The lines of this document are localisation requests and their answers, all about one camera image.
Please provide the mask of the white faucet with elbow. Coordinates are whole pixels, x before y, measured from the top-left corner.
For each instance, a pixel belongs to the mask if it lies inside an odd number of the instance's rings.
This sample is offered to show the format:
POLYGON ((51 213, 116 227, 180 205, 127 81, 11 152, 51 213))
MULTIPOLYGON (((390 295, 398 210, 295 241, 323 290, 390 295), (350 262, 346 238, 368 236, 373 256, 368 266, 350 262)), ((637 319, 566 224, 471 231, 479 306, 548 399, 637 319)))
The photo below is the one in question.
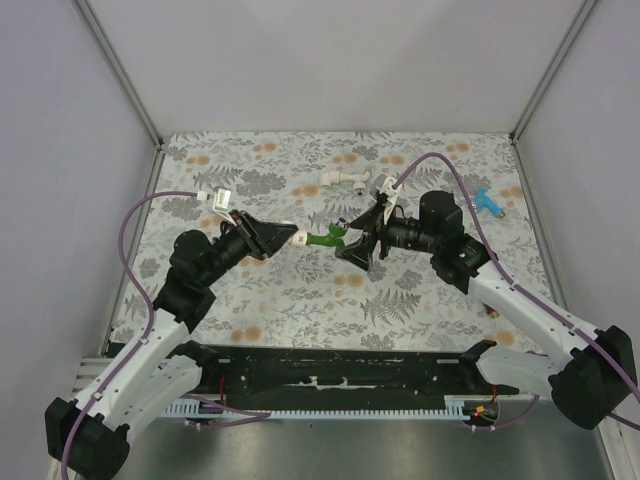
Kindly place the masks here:
POLYGON ((349 174, 344 171, 329 171, 320 176, 319 185, 324 188, 331 187, 333 185, 339 185, 342 183, 350 183, 352 189, 357 196, 363 196, 367 182, 371 179, 371 173, 365 171, 361 174, 349 174))

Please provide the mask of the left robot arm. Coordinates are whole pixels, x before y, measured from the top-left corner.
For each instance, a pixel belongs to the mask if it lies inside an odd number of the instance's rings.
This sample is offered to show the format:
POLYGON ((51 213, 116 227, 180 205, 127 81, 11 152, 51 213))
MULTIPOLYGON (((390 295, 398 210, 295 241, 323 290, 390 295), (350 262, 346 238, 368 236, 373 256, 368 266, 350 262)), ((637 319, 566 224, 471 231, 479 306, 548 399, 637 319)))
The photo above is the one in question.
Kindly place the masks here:
POLYGON ((180 234, 165 283, 149 303, 149 321, 73 399, 54 399, 45 411, 47 447, 60 475, 112 479, 142 432, 192 390, 219 384, 210 349, 190 336, 211 309, 212 285, 247 257, 272 257, 298 228, 260 221, 234 210, 217 238, 200 230, 180 234))

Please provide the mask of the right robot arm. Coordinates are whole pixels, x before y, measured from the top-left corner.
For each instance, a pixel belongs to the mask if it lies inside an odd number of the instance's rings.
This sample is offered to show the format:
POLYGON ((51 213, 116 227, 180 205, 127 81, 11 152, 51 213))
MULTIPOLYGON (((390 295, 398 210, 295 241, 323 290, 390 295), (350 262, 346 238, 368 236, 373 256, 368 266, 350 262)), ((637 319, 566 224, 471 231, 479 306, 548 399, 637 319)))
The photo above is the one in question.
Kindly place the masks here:
POLYGON ((386 258, 393 248, 427 253, 436 275, 463 294, 504 316, 532 339, 541 353, 522 353, 482 341, 466 353, 458 381, 467 392, 491 384, 550 399, 575 425, 594 429, 639 386, 630 337, 579 319, 529 292, 499 264, 495 253, 468 233, 452 194, 425 193, 418 218, 404 218, 385 193, 351 222, 355 242, 338 248, 337 258, 363 270, 375 251, 386 258))

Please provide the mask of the green faucet chrome knob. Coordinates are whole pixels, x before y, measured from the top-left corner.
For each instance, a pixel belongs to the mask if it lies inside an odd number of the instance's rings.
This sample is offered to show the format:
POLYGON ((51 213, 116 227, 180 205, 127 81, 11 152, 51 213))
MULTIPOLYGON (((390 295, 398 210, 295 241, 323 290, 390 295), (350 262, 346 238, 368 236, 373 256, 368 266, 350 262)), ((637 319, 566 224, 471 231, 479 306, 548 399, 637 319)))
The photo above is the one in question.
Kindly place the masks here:
POLYGON ((322 246, 328 248, 339 249, 345 246, 344 237, 349 229, 348 222, 340 217, 328 226, 328 231, 324 235, 315 235, 308 233, 306 236, 306 245, 322 246))

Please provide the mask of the white PVC elbow fitting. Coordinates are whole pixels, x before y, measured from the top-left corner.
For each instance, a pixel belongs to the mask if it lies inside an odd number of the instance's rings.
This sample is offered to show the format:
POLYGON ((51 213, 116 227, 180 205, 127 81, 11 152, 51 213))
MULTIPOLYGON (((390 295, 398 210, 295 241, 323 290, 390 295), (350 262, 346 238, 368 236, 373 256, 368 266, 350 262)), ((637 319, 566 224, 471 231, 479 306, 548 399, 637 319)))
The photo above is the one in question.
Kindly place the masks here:
POLYGON ((295 247, 304 247, 307 245, 308 232, 298 230, 290 239, 290 244, 295 247))

